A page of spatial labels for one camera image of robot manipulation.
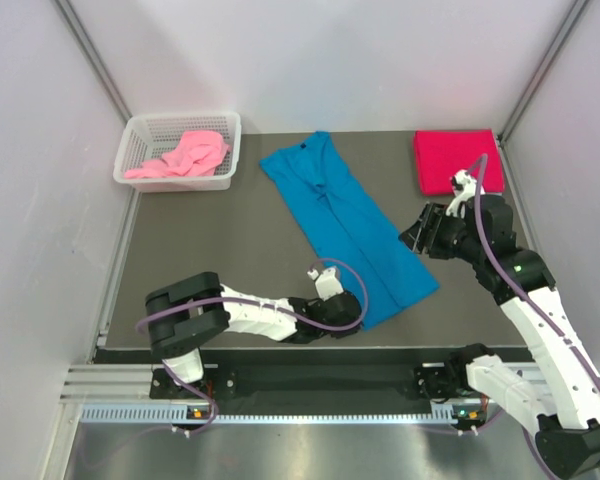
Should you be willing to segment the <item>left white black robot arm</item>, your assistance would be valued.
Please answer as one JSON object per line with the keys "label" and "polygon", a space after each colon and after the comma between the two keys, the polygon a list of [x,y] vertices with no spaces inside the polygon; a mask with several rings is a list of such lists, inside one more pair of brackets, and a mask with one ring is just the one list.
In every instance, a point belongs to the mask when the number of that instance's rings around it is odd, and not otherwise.
{"label": "left white black robot arm", "polygon": [[339,270],[309,272],[313,299],[270,299],[239,292],[203,272],[148,294],[146,317],[136,329],[146,333],[151,353],[166,367],[172,384],[185,396],[206,387],[201,347],[222,333],[260,336],[279,343],[308,344],[326,335],[357,333],[368,310],[345,289]]}

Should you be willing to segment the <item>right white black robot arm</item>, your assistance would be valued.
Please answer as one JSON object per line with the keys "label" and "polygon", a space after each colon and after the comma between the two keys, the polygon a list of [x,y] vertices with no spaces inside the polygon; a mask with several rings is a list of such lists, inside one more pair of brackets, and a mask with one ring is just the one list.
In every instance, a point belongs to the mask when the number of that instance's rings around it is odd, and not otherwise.
{"label": "right white black robot arm", "polygon": [[461,202],[459,215],[428,202],[399,238],[415,253],[467,262],[523,338],[546,385],[537,389],[493,349],[476,343],[445,360],[441,397],[476,392],[494,400],[533,438],[557,478],[600,468],[600,374],[566,316],[546,263],[518,246],[506,201],[471,197]]}

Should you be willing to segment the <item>blue t shirt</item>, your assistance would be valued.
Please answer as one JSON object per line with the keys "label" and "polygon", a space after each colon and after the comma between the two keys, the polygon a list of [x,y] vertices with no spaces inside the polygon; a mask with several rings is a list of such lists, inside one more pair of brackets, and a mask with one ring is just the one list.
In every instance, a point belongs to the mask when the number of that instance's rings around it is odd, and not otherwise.
{"label": "blue t shirt", "polygon": [[368,300],[362,328],[370,330],[434,294],[439,284],[400,240],[366,193],[327,132],[279,149],[260,161],[315,254],[349,265],[341,282]]}

